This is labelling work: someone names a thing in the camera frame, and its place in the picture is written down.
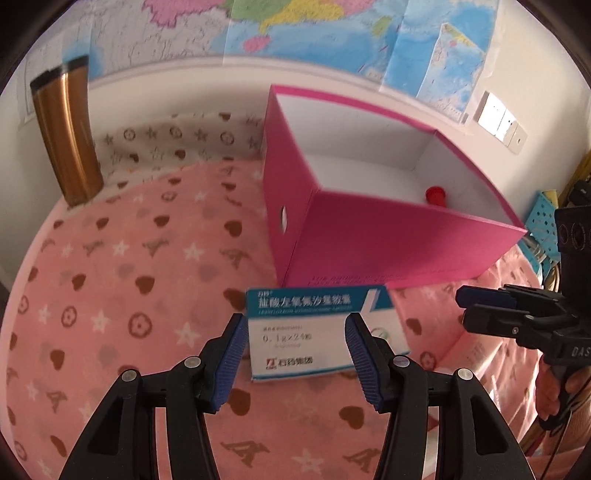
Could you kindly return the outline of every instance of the pink blanket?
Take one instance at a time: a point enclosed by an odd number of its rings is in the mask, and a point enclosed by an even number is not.
[[[135,129],[132,140],[129,129],[107,135],[99,148],[125,154],[108,188],[72,212],[59,204],[21,269],[0,339],[7,372],[0,402],[8,407],[0,427],[33,480],[59,477],[123,370],[171,368],[221,333],[245,308],[248,288],[275,286],[261,162],[224,155],[185,168],[198,158],[190,143],[197,137],[186,140],[186,124],[175,122]],[[167,166],[176,172],[132,186],[139,173],[154,170],[134,166],[137,151],[158,148],[150,131],[164,132],[163,158],[176,157]],[[139,140],[143,146],[129,153]],[[467,283],[537,280],[514,248]],[[427,369],[473,369],[519,437],[535,416],[538,353],[464,333],[453,299],[460,285],[391,292],[413,358]],[[159,413],[158,461],[167,480],[163,418]],[[247,359],[227,405],[207,418],[222,478],[285,480],[372,478],[387,421],[365,402],[354,374],[253,384]],[[431,441],[429,448],[425,475],[434,469]]]

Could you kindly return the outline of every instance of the person's hand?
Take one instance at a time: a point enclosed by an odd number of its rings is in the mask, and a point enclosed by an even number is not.
[[[566,382],[566,391],[575,394],[584,387],[587,380],[591,377],[591,367],[585,367],[571,375]],[[584,400],[591,393],[591,382],[585,387],[584,392],[579,396]],[[538,378],[535,379],[535,409],[542,420],[548,420],[548,417],[558,414],[560,402],[560,382],[550,370],[550,366],[544,362],[544,357],[540,358],[540,371]]]

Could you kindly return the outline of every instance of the travel mug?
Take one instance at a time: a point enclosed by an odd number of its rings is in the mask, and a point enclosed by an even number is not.
[[[31,82],[45,148],[68,205],[86,203],[104,182],[88,116],[88,56],[48,70]]]

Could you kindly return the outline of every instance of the blue medicine box label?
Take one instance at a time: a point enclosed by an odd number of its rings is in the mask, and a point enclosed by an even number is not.
[[[384,286],[249,290],[246,305],[253,380],[351,369],[345,319],[352,312],[395,353],[409,353]]]

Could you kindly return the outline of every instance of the pink box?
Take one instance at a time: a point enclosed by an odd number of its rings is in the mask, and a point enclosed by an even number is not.
[[[507,201],[441,132],[368,103],[272,86],[263,155],[282,286],[472,278],[525,233]],[[449,208],[426,202],[435,185]]]

